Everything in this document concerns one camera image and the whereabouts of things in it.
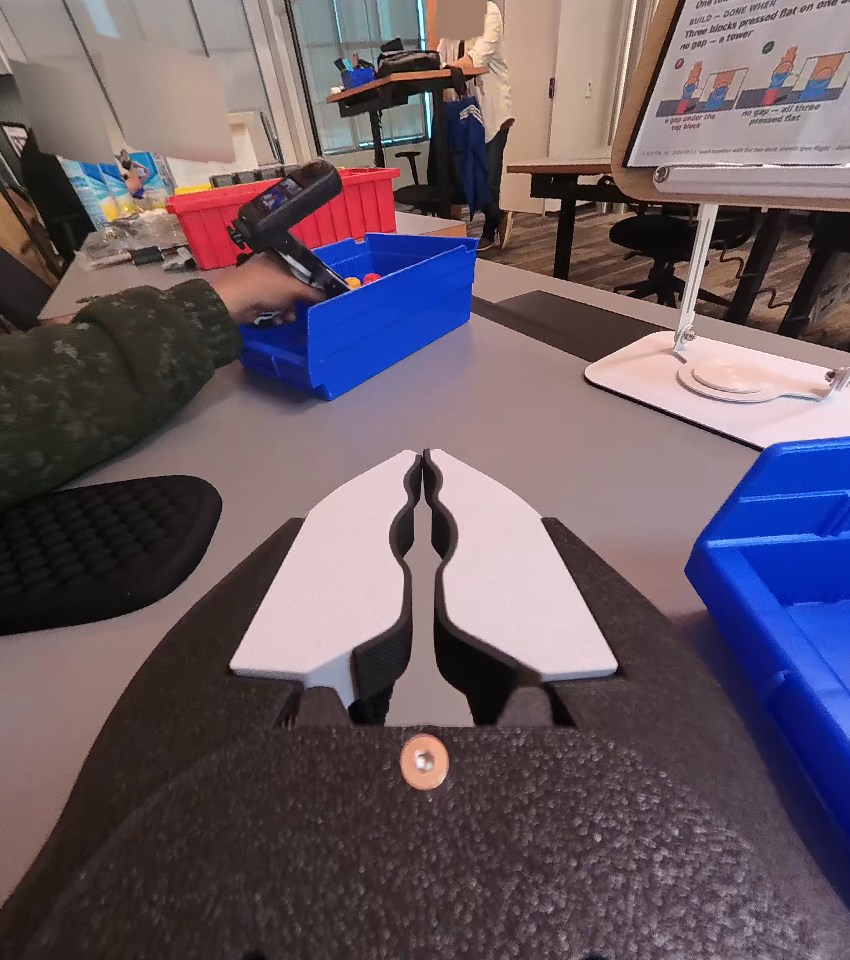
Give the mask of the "wooden standing desk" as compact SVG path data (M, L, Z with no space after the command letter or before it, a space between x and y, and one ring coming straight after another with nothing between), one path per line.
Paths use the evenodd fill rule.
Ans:
M333 92L328 105L335 105L342 118L367 114L371 125L374 165L385 168L381 115L397 106L407 104L416 95L431 98L432 116L438 118L438 151L446 154L447 138L443 120L443 92L455 87L453 69L445 67L430 71L396 73L369 83Z

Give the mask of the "red plastic bin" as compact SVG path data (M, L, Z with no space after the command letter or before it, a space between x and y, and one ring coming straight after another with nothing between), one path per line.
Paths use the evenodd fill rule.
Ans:
M359 241L368 233L396 231L392 183L399 177L399 170L342 168L339 172L343 192L291 230L312 250L346 239ZM167 212L178 219L199 270L235 265L239 247L229 233L232 223L242 207L277 183L271 178L248 185L211 187L167 200Z

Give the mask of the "scattered small metal parts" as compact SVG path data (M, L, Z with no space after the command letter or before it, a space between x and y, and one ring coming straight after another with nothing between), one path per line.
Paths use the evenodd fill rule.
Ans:
M178 218L167 210L151 210L109 222L91 233L75 260L83 270L99 270L131 263L147 266L176 258L190 242Z

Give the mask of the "black office chair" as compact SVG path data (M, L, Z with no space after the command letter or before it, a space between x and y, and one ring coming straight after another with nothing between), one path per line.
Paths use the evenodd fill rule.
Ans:
M695 235L695 221L666 214L645 213L617 222L611 227L609 241L649 259L651 267L646 279L616 286L613 293L638 300L654 297L659 306L676 308L683 298L685 282L675 275L675 268L691 262Z
M447 172L447 186L449 186L448 209L445 212L444 201L439 196L438 174L435 172L436 162L429 159L426 173L426 182L421 183L418 175L418 150L399 150L395 153L398 159L406 160L413 178L413 184L399 187L393 191L395 204L408 207L425 216L448 219L461 222L463 220L464 194L460 187L455 169L455 161L450 153L446 155L445 165Z

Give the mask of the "person's left forearm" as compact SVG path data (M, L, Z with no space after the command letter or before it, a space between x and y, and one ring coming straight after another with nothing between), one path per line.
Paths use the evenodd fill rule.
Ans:
M200 279L99 297L70 323L0 337L0 513L130 449L240 347Z

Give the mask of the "blue hanging jacket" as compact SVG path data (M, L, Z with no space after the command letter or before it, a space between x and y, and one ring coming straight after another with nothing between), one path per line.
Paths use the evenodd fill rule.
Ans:
M478 100L467 96L443 104L446 145L470 216L491 199L485 126Z

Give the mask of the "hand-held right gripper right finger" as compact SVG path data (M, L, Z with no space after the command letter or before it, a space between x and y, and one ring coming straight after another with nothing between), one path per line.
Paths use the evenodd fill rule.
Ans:
M423 455L434 652L474 722L497 722L518 688L614 676L619 662L538 510L438 448Z

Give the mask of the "printed instruction sheet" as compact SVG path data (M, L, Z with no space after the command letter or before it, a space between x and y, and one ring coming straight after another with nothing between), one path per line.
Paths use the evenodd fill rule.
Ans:
M850 164L850 1L675 2L623 166Z

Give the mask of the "white document stand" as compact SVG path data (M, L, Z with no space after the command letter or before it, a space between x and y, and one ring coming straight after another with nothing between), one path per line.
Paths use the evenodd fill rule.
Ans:
M654 333L587 366L595 387L725 438L766 450L784 442L850 437L850 361L829 370L695 332L696 300L722 207L850 214L850 164L671 165L627 169L623 155L651 74L647 44L662 39L660 2L611 148L616 184L653 205L697 206L695 246L672 333Z

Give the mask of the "person's left hand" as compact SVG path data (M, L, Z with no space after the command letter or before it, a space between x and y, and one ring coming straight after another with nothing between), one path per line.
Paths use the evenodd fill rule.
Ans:
M240 326L252 325L264 316L272 316L279 326L293 323L299 306L314 306L326 298L320 289L300 282L283 260L268 254L253 256L223 272L212 288Z

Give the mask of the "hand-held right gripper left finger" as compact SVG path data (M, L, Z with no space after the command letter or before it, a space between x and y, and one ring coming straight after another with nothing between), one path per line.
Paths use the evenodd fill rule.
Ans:
M333 490L307 514L230 660L243 678L334 690L345 707L375 697L407 667L385 676L359 664L409 623L407 546L420 455L404 450Z

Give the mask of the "blue plastic bin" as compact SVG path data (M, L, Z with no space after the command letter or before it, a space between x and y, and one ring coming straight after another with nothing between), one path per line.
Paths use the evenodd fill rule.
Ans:
M315 253L343 279L377 279L296 320L240 332L241 365L323 401L333 401L467 323L478 242L474 238L370 233Z
M764 451L685 572L850 844L850 438Z

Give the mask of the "blue printed box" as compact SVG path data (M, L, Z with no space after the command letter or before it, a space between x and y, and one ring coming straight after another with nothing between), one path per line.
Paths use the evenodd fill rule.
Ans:
M165 159L147 151L122 150L111 163L61 157L58 162L96 230L119 219L163 210L176 188Z

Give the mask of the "black bag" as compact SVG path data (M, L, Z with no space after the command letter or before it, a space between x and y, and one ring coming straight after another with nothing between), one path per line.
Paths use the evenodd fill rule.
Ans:
M375 71L377 80L395 75L437 71L441 57L436 51L406 49L401 39L384 42Z

